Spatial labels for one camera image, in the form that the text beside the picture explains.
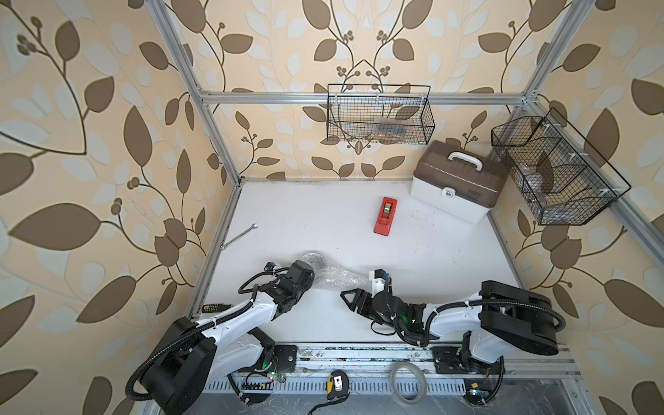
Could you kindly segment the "clear bubble wrap sheet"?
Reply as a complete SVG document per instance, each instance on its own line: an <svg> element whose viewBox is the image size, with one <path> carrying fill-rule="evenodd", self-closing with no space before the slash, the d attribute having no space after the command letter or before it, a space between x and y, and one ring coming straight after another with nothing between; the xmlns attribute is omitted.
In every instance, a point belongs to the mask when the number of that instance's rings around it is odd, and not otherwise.
<svg viewBox="0 0 664 415"><path fill-rule="evenodd" d="M329 292L343 292L354 289L369 291L371 288L368 275L354 273L339 266L318 252L308 252L298 258L314 271L311 288Z"/></svg>

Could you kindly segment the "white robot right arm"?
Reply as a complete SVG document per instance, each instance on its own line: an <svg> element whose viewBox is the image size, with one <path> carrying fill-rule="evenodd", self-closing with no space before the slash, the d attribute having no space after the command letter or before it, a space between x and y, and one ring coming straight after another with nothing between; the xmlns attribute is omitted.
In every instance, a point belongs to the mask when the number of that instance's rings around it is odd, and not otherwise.
<svg viewBox="0 0 664 415"><path fill-rule="evenodd" d="M376 278L371 292L356 288L340 297L351 311L391 327L399 340L414 347L462 333L460 361L493 364L515 350L555 356L557 334L566 327L549 298L493 280L448 304L407 304L394 295L390 278Z"/></svg>

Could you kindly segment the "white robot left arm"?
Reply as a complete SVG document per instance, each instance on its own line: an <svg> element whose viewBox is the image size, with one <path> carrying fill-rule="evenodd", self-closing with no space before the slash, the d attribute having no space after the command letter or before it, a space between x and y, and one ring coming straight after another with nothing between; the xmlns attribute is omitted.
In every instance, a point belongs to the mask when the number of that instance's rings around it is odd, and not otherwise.
<svg viewBox="0 0 664 415"><path fill-rule="evenodd" d="M245 368L258 372L278 365L274 342L261 326L290 311L314 283L311 265L268 263L238 290L247 299L207 311L196 322L174 321L157 347L126 383L126 398L153 400L166 414L183 414L209 382Z"/></svg>

